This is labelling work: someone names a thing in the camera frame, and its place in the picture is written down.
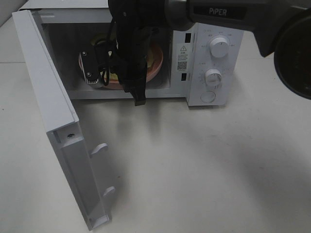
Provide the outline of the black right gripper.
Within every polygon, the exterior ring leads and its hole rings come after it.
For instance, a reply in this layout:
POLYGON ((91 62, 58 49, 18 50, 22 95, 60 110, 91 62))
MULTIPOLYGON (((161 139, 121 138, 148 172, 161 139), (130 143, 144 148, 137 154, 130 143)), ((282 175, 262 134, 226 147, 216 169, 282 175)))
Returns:
POLYGON ((144 105, 146 103, 146 58, 152 29, 167 26, 165 1, 109 0, 108 7, 116 24, 119 56, 116 72, 119 83, 126 93, 133 94, 135 106, 144 105))

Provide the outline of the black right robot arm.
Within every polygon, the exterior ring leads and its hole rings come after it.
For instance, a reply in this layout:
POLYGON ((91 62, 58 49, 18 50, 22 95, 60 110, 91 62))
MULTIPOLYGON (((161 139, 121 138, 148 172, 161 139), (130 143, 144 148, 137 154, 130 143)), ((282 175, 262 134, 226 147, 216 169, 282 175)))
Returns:
POLYGON ((186 31, 194 23, 252 32, 261 56, 295 94, 311 97, 311 3, 308 0, 110 0, 119 82, 136 105, 146 102, 146 54, 154 27, 186 31))

